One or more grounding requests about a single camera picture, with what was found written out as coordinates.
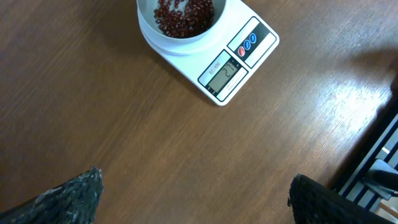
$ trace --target white kitchen scale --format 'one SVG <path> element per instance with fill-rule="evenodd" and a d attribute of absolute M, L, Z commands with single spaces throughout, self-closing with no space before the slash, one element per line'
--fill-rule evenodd
<path fill-rule="evenodd" d="M 279 44 L 275 31 L 241 0 L 226 0 L 207 34 L 186 42 L 154 34 L 138 15 L 148 44 L 219 106 L 232 99 Z"/>

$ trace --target wood grain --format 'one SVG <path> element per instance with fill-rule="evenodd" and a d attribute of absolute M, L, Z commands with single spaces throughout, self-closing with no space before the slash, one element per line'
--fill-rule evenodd
<path fill-rule="evenodd" d="M 103 170 L 96 223 L 293 223 L 391 98 L 398 2 L 248 0 L 280 45 L 225 107 L 158 56 L 134 0 L 2 2 L 0 210 Z"/>

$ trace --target lcd display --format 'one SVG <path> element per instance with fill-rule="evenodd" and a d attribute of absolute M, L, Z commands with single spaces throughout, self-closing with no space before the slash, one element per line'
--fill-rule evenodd
<path fill-rule="evenodd" d="M 231 62 L 227 62 L 208 85 L 214 91 L 220 92 L 221 88 L 225 86 L 225 84 L 229 81 L 229 79 L 231 79 L 236 71 L 237 68 Z"/>

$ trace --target blue button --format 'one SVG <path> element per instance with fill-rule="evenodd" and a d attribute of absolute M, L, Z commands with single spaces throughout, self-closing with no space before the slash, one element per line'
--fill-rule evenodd
<path fill-rule="evenodd" d="M 256 43 L 257 41 L 257 36 L 255 34 L 250 34 L 250 42 L 252 44 Z"/>
<path fill-rule="evenodd" d="M 244 46 L 244 48 L 245 48 L 246 50 L 249 50 L 250 47 L 251 47 L 250 41 L 245 40 L 245 41 L 243 42 L 243 46 Z"/>

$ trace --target red button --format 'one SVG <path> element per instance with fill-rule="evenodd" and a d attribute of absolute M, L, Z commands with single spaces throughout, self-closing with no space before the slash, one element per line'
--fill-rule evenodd
<path fill-rule="evenodd" d="M 243 57 L 243 55 L 244 55 L 244 48 L 243 48 L 243 47 L 239 47 L 239 49 L 238 49 L 238 55 L 241 56 L 241 57 Z"/>

